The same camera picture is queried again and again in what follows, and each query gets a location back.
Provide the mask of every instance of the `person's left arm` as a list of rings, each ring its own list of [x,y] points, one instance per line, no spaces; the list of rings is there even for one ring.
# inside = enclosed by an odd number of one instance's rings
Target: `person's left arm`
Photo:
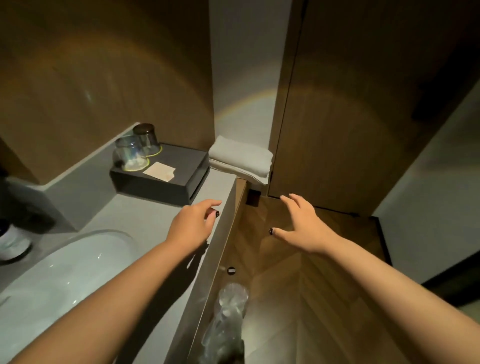
[[[185,206],[167,239],[66,313],[11,361],[111,363],[170,272],[211,234],[221,201]]]

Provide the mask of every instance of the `black box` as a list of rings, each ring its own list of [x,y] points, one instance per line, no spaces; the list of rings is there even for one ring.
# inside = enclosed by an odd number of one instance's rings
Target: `black box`
[[[197,149],[161,144],[162,151],[148,157],[150,164],[143,170],[126,172],[120,166],[110,169],[110,177],[117,192],[147,198],[167,204],[191,205],[210,171],[208,152]],[[145,173],[155,162],[175,168],[174,178],[169,182]]]

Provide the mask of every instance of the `person's right arm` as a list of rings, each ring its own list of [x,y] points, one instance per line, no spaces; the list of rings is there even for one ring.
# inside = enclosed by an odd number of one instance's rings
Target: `person's right arm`
[[[282,196],[294,231],[273,235],[311,253],[326,255],[367,292],[432,363],[480,363],[480,325],[393,267],[344,239],[303,197]]]

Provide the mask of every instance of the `person's left hand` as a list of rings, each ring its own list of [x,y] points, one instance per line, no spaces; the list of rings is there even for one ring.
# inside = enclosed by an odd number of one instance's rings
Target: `person's left hand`
[[[219,200],[208,199],[182,207],[170,225],[166,241],[181,247],[186,255],[193,252],[212,233],[215,219],[220,215],[212,206],[221,203]]]

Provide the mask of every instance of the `forearm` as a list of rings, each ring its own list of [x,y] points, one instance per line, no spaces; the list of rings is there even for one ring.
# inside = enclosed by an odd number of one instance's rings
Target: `forearm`
[[[185,252],[164,242],[59,319],[12,363],[111,363]]]
[[[339,238],[326,254],[369,294],[433,363],[477,363],[480,326],[357,244]]]

